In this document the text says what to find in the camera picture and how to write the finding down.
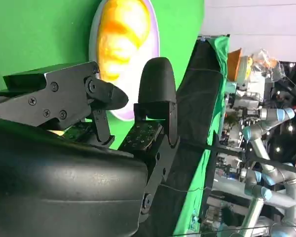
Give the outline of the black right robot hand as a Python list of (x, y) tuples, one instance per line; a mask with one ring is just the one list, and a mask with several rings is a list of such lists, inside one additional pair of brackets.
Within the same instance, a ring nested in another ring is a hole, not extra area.
[(129, 237), (148, 218), (180, 138), (165, 57), (144, 66), (135, 122), (110, 148), (107, 111), (128, 96), (96, 62), (4, 77), (0, 91), (0, 237)]

